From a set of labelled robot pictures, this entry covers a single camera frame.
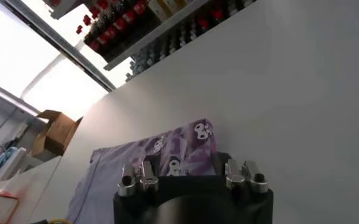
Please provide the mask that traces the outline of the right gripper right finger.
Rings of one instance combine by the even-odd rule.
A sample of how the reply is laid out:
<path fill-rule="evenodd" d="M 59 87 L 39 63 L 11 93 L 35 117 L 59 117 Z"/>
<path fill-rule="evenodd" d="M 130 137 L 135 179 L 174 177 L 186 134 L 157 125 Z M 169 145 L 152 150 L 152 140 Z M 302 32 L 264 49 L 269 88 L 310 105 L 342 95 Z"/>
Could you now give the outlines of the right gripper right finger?
<path fill-rule="evenodd" d="M 239 166 L 235 159 L 223 152 L 212 153 L 211 161 L 216 174 L 225 179 L 228 189 L 248 186 L 256 194 L 268 192 L 268 181 L 254 161 L 245 161 Z"/>

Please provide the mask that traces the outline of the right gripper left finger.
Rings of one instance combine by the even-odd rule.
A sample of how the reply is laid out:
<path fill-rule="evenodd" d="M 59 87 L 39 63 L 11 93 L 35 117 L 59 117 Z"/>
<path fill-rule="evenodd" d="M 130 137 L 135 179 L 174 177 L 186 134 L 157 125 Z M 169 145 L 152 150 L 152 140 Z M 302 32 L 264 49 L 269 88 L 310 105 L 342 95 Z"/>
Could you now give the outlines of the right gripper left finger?
<path fill-rule="evenodd" d="M 141 162 L 140 173 L 137 175 L 136 169 L 130 163 L 123 165 L 121 180 L 118 183 L 118 195 L 120 197 L 131 197 L 137 191 L 137 186 L 141 190 L 158 190 L 158 156 L 147 156 Z"/>

